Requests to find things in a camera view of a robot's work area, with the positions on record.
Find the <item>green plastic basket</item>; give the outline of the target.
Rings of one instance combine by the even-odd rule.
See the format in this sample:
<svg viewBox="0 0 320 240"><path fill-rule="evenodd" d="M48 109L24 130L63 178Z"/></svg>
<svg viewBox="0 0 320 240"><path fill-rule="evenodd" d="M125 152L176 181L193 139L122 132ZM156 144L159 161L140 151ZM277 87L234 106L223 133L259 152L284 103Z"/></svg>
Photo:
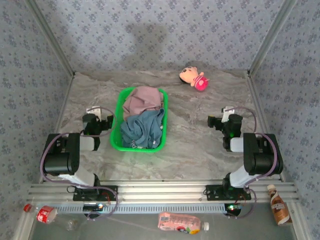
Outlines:
<svg viewBox="0 0 320 240"><path fill-rule="evenodd" d="M116 109L115 109L115 117L116 117L116 123L114 122L112 124L113 127L115 127L115 129L112 131L112 133L110 134L110 143L112 145L112 147L114 147L116 150L118 151L122 151L122 152L140 152L140 153L155 153L160 151L165 143L166 143L166 134L167 134L167 120L168 120L168 103L169 103L169 99L168 99L168 94L161 88L159 88L159 92L161 92L163 94L164 97L164 117L162 119L162 135L161 138L159 140L159 145L156 148L133 148L131 147L125 147L123 145L123 136L121 134L121 124L124 122L124 118L123 118L123 104L125 103L125 100L128 98L129 94L131 94L133 92L133 90L135 89L135 87L128 87L123 89L119 95L118 95L118 100L117 100L117 104L116 104Z"/></svg>

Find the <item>pink tank top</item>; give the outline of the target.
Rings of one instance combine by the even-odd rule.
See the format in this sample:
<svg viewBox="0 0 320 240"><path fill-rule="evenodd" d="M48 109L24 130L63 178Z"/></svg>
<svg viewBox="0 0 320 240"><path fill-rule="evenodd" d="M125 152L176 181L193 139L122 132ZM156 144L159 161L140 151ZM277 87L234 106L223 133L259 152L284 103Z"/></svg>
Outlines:
<svg viewBox="0 0 320 240"><path fill-rule="evenodd" d="M123 119L140 115L145 111L155 111L163 107L164 95L155 87L139 86L132 90L126 98L123 109Z"/></svg>

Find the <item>plush doll with pink shirt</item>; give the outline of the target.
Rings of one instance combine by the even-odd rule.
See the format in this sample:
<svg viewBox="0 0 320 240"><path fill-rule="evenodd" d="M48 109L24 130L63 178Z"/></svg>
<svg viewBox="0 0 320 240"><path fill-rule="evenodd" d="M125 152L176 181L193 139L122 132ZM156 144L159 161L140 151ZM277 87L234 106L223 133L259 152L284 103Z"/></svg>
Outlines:
<svg viewBox="0 0 320 240"><path fill-rule="evenodd" d="M185 67L180 73L179 78L182 82L189 84L196 90L202 92L209 84L209 80L205 77L204 72L198 73L195 66Z"/></svg>

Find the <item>small circuit board with LEDs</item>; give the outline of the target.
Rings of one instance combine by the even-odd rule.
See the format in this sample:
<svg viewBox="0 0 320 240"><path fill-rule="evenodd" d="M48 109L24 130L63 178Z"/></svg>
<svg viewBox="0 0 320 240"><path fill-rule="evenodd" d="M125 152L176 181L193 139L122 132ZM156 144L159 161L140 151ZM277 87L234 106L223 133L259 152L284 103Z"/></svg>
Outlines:
<svg viewBox="0 0 320 240"><path fill-rule="evenodd" d="M242 205L239 203L225 203L224 208L227 212L241 211Z"/></svg>
<svg viewBox="0 0 320 240"><path fill-rule="evenodd" d="M82 210L84 212L100 212L104 209L104 205L102 203L93 203L93 204L84 204Z"/></svg>

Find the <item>brown chocolate drink bottle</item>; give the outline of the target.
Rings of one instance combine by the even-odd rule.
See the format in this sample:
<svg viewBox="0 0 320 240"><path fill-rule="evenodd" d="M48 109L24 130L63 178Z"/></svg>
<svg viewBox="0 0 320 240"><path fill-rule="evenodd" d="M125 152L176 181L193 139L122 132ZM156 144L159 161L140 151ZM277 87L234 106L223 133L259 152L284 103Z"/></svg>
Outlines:
<svg viewBox="0 0 320 240"><path fill-rule="evenodd" d="M267 190L270 196L270 207L273 213L275 222L278 226L285 226L292 223L290 211L279 195L275 185L270 184L267 186Z"/></svg>

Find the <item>clear red-label cola bottle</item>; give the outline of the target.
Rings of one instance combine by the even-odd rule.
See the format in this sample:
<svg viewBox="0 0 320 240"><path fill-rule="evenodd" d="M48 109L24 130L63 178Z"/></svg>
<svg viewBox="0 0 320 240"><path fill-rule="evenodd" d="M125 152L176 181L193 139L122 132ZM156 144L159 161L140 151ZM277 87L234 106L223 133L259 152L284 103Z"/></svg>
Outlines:
<svg viewBox="0 0 320 240"><path fill-rule="evenodd" d="M79 227L79 221L67 214L62 214L55 207L44 205L37 207L31 203L27 203L23 211L27 214L35 215L35 219L46 225L59 226L66 231L75 231Z"/></svg>

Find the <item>pink drink bottle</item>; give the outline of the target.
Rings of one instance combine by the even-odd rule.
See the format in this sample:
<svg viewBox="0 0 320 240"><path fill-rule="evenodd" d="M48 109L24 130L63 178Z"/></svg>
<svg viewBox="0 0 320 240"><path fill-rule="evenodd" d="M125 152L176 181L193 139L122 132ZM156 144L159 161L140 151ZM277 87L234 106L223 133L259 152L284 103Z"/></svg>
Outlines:
<svg viewBox="0 0 320 240"><path fill-rule="evenodd" d="M193 215L162 212L158 214L157 227L162 231L178 231L195 235L200 231L208 231L210 224Z"/></svg>

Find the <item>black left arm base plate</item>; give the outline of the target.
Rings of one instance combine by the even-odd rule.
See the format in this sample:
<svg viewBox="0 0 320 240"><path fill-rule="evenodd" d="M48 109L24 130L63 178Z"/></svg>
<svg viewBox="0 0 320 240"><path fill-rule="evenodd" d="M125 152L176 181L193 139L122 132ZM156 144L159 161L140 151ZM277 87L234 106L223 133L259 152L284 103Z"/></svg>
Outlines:
<svg viewBox="0 0 320 240"><path fill-rule="evenodd" d="M73 193L73 201L75 202L112 202L116 200L115 195L107 189L91 189L91 188L77 188L75 186Z"/></svg>

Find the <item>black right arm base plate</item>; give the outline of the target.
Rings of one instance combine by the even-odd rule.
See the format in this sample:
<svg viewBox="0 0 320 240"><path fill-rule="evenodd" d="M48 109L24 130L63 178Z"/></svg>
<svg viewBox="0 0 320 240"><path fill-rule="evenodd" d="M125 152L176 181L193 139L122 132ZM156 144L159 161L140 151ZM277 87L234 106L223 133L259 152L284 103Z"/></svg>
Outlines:
<svg viewBox="0 0 320 240"><path fill-rule="evenodd" d="M206 185L203 194L208 201L251 200L251 194L243 188L224 187L222 185Z"/></svg>

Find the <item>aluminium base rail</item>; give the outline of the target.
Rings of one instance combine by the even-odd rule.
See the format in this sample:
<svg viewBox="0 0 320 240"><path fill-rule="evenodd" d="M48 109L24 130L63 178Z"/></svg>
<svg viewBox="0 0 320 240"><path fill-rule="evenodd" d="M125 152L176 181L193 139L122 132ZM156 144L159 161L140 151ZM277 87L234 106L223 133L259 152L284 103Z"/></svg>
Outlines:
<svg viewBox="0 0 320 240"><path fill-rule="evenodd" d="M206 203L203 194L205 186L220 185L222 180L108 180L101 184L118 186L118 198L121 204L178 204ZM287 202L299 202L300 196L294 183L282 182L280 179L260 179L249 185L257 196L258 203L267 203L270 198L268 185L275 185L279 195ZM44 182L32 184L29 188L27 201L45 203L67 203L73 200L73 194L67 192L67 185Z"/></svg>

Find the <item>aluminium frame post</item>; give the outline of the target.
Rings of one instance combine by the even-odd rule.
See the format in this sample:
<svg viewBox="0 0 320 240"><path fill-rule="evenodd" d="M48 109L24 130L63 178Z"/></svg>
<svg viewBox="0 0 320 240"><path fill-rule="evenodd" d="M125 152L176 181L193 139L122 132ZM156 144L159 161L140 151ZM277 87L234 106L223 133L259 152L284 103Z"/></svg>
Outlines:
<svg viewBox="0 0 320 240"><path fill-rule="evenodd" d="M40 7L38 6L35 0L24 0L25 4L27 5L28 9L30 10L35 22L38 24L40 30L42 31L44 37L46 38L48 44L50 45L52 51L58 58L60 64L62 65L63 69L66 73L70 76L74 76L74 71L63 52L60 44L58 43L57 39L54 36L53 31L51 30L45 16L43 15Z"/></svg>
<svg viewBox="0 0 320 240"><path fill-rule="evenodd" d="M259 70L260 66L262 65L264 59L267 56L270 48L272 47L273 43L275 42L279 32L285 25L287 18L289 17L290 13L292 12L293 8L297 4L298 0L283 0L283 3L276 14L267 34L262 41L262 44L257 51L253 62L248 70L248 74L250 77L253 77L257 71Z"/></svg>

